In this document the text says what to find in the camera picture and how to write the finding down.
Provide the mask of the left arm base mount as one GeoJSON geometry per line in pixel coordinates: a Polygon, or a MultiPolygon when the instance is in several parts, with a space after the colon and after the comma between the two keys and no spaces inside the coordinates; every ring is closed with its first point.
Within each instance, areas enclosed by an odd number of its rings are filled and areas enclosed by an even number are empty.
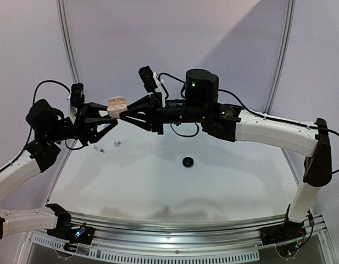
{"type": "Polygon", "coordinates": [[[48,229],[49,236],[65,240],[63,250],[76,252],[78,245],[91,245],[95,234],[95,229],[88,226],[86,222],[83,224],[67,224],[63,227],[48,229]]]}

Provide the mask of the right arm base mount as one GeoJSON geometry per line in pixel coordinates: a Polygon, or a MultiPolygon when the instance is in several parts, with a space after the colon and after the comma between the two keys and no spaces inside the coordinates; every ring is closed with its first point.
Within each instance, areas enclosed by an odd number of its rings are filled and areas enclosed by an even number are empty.
{"type": "Polygon", "coordinates": [[[259,232],[263,245],[302,238],[306,234],[304,222],[296,223],[289,220],[285,220],[282,224],[260,228],[259,232]]]}

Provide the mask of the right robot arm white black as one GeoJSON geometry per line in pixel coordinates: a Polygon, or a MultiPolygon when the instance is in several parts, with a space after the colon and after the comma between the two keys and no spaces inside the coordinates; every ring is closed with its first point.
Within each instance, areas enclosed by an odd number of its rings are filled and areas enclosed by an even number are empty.
{"type": "Polygon", "coordinates": [[[162,134],[164,124],[200,123],[203,132],[229,142],[248,141],[288,149],[304,156],[303,180],[288,206],[277,234],[290,239],[299,230],[320,189],[332,178],[329,131],[325,120],[298,122],[254,112],[242,102],[218,101],[219,77],[204,69],[186,72],[182,99],[158,93],[160,76],[149,67],[139,70],[147,96],[130,104],[120,118],[144,130],[162,134]]]}

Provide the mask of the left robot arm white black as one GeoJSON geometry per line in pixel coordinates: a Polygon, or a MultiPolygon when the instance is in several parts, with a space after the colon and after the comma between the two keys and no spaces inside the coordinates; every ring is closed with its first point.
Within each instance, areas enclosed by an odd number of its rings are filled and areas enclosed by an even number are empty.
{"type": "MultiPolygon", "coordinates": [[[[120,118],[114,106],[97,103],[82,104],[77,111],[77,116],[70,119],[45,99],[32,105],[26,121],[35,138],[24,146],[18,158],[0,169],[0,202],[22,183],[50,168],[61,152],[59,143],[69,139],[77,139],[83,146],[98,142],[120,118]]],[[[0,209],[0,240],[11,234],[39,229],[71,244],[90,245],[95,233],[86,223],[73,225],[70,213],[56,203],[31,210],[0,209]]]]}

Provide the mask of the pink earbud charging case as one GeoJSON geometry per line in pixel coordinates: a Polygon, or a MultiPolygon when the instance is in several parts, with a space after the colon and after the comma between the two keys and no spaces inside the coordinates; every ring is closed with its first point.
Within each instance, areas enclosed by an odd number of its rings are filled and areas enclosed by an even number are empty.
{"type": "Polygon", "coordinates": [[[120,113],[127,111],[127,100],[125,97],[117,96],[108,100],[107,112],[111,118],[119,119],[120,113]]]}

